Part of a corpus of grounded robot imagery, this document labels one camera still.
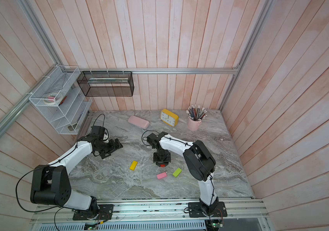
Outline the pink block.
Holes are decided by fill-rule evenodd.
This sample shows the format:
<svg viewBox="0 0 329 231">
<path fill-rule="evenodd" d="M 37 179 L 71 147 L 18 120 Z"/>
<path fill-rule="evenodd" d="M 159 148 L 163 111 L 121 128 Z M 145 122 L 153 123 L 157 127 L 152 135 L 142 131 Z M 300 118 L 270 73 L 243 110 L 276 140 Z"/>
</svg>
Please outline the pink block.
<svg viewBox="0 0 329 231">
<path fill-rule="evenodd" d="M 167 177 L 167 173 L 163 172 L 163 173 L 157 174 L 156 177 L 158 180 L 163 179 L 163 178 Z"/>
</svg>

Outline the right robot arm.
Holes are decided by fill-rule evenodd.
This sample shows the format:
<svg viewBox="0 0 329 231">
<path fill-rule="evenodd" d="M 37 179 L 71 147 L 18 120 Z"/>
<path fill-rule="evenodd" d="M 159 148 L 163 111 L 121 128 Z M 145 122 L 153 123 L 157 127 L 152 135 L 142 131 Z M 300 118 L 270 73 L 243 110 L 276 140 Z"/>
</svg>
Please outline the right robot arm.
<svg viewBox="0 0 329 231">
<path fill-rule="evenodd" d="M 183 141 L 166 132 L 156 131 L 141 139 L 144 145 L 156 150 L 153 162 L 158 167 L 166 167 L 171 162 L 172 153 L 184 158 L 190 174 L 199 184 L 200 209 L 204 214 L 211 215 L 219 202 L 213 182 L 216 161 L 204 143 L 200 140 Z"/>
</svg>

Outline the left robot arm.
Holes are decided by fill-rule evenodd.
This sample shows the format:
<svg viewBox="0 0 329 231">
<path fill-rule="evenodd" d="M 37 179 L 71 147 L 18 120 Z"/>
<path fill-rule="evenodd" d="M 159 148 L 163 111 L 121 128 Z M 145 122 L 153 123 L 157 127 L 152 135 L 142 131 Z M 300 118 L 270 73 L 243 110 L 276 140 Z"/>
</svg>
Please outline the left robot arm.
<svg viewBox="0 0 329 231">
<path fill-rule="evenodd" d="M 121 142 L 110 139 L 104 127 L 93 126 L 90 134 L 78 139 L 65 154 L 34 169 L 31 202 L 81 211 L 97 210 L 96 198 L 72 190 L 69 174 L 88 155 L 98 152 L 99 157 L 105 159 L 121 148 Z"/>
</svg>

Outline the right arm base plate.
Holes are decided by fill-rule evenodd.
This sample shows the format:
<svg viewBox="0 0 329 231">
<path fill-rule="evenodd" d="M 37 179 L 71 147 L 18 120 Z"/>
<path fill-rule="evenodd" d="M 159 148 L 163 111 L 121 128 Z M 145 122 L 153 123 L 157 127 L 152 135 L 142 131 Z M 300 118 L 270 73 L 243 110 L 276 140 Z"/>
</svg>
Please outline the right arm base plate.
<svg viewBox="0 0 329 231">
<path fill-rule="evenodd" d="M 211 206 L 207 206 L 203 202 L 190 202 L 188 209 L 191 218 L 224 218 L 228 216 L 224 202 L 217 200 Z"/>
</svg>

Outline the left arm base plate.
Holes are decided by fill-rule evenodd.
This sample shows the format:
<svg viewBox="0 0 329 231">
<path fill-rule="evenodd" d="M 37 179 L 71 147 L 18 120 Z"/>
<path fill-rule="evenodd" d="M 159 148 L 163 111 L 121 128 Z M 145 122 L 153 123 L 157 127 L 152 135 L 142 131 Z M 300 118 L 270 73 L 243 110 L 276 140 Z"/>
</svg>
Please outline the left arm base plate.
<svg viewBox="0 0 329 231">
<path fill-rule="evenodd" d="M 113 204 L 102 204 L 88 210 L 74 210 L 73 220 L 110 220 Z"/>
</svg>

